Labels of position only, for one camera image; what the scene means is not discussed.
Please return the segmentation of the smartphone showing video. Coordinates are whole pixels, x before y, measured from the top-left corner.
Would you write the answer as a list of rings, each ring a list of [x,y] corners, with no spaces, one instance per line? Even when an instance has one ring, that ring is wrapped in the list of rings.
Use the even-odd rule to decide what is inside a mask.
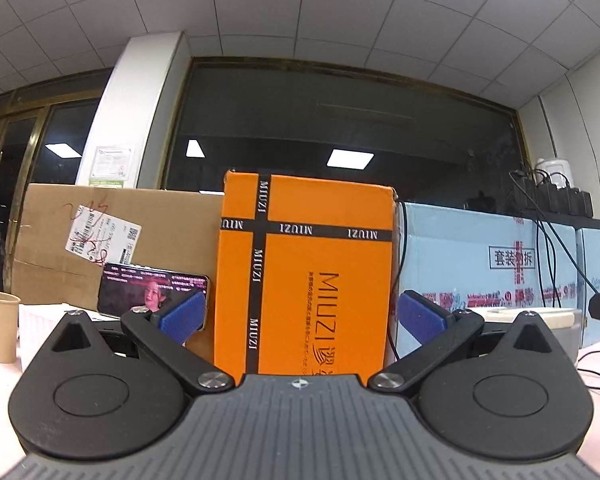
[[[176,306],[196,292],[210,289],[208,276],[187,274],[149,266],[106,263],[100,279],[97,311],[122,316],[132,307],[148,307],[158,311]]]

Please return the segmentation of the orange MIUZI box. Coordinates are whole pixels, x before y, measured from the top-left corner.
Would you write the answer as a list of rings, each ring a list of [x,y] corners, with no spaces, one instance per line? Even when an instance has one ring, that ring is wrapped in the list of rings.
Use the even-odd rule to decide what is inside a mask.
[[[225,176],[213,362],[246,375],[380,371],[396,261],[396,192],[382,185]]]

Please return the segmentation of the black charger dock row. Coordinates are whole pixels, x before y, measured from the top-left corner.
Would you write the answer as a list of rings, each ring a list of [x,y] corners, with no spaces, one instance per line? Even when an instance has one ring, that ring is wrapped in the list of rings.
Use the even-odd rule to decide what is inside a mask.
[[[509,173],[513,182],[506,205],[516,214],[532,220],[542,220],[572,226],[575,229],[598,229],[600,219],[594,217],[589,192],[566,184],[562,188],[550,180],[546,172],[514,170]]]

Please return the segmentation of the white kettle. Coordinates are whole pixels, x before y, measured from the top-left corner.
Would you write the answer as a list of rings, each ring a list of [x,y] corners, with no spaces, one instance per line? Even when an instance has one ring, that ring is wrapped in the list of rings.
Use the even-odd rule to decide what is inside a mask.
[[[574,179],[570,163],[562,158],[539,158],[534,166],[541,180],[549,180],[556,188],[571,188]]]

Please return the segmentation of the grey white lidded container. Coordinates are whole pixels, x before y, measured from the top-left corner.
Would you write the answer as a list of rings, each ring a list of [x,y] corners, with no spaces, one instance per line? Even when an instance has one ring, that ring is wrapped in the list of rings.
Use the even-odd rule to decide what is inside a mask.
[[[582,339],[582,313],[578,309],[531,307],[473,307],[472,312],[484,319],[483,333],[506,332],[524,311],[537,313],[562,345],[571,362],[576,362]]]

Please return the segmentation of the pillar paper notice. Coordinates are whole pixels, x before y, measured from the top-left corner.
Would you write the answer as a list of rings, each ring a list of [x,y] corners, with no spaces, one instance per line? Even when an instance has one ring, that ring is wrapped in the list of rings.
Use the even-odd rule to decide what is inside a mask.
[[[133,184],[133,153],[128,148],[96,148],[88,184],[100,188],[130,188]]]

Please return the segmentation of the white coffee box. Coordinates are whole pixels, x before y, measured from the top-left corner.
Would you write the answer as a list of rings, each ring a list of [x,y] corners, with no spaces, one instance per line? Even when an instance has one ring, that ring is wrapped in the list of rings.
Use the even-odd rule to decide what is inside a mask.
[[[73,311],[85,312],[92,321],[117,321],[116,316],[70,306],[70,304],[22,304],[19,307],[19,355],[26,370],[42,344],[62,317]]]

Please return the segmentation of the brown paper cup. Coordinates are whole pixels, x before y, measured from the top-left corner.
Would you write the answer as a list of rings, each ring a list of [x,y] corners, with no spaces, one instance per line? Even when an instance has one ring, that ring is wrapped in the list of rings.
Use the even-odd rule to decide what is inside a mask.
[[[19,297],[0,292],[0,364],[10,364],[17,359],[19,306]]]

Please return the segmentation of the brown cardboard box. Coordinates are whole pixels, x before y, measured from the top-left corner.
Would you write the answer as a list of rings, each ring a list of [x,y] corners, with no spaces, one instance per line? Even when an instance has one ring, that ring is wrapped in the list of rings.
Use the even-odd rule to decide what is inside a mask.
[[[8,281],[24,304],[93,310],[105,263],[214,278],[221,197],[32,183]]]

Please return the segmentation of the large light blue carton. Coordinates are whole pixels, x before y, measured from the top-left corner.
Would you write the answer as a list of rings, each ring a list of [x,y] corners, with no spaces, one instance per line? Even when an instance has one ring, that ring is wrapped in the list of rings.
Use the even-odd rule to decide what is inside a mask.
[[[578,309],[571,226],[403,203],[398,251],[396,290],[414,290],[448,311]]]

